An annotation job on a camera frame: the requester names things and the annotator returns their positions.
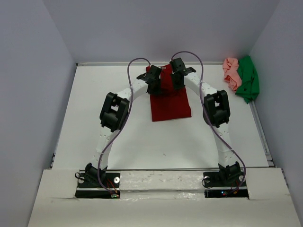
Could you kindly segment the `red t-shirt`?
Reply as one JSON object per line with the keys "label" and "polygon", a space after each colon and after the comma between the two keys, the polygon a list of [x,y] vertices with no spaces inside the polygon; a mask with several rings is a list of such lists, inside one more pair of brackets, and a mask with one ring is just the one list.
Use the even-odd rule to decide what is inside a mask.
{"label": "red t-shirt", "polygon": [[150,94],[151,119],[153,122],[168,121],[192,116],[188,102],[187,91],[183,87],[175,89],[173,86],[172,67],[170,64],[162,66],[160,74],[161,93]]}

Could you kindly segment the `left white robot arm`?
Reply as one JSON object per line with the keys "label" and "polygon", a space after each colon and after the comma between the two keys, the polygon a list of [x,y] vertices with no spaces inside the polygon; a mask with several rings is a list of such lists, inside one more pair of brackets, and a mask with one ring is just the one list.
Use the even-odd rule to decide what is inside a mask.
{"label": "left white robot arm", "polygon": [[160,91],[160,73],[161,68],[151,65],[146,73],[139,75],[134,82],[130,82],[129,87],[118,93],[109,92],[106,95],[99,116],[98,145],[91,162],[85,167],[85,174],[93,186],[100,186],[110,191],[104,185],[104,181],[112,144],[126,125],[133,101],[147,92]]}

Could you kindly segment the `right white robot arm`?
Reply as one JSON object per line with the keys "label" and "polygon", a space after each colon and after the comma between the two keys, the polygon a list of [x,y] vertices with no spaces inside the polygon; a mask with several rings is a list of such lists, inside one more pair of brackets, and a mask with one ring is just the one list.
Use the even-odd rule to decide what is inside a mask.
{"label": "right white robot arm", "polygon": [[205,172],[202,185],[207,188],[231,187],[243,184],[243,172],[237,155],[231,147],[229,136],[230,105],[225,90],[218,90],[204,82],[192,67],[186,67],[181,58],[170,61],[174,88],[188,87],[199,97],[203,108],[203,119],[211,128],[218,152],[217,172]]}

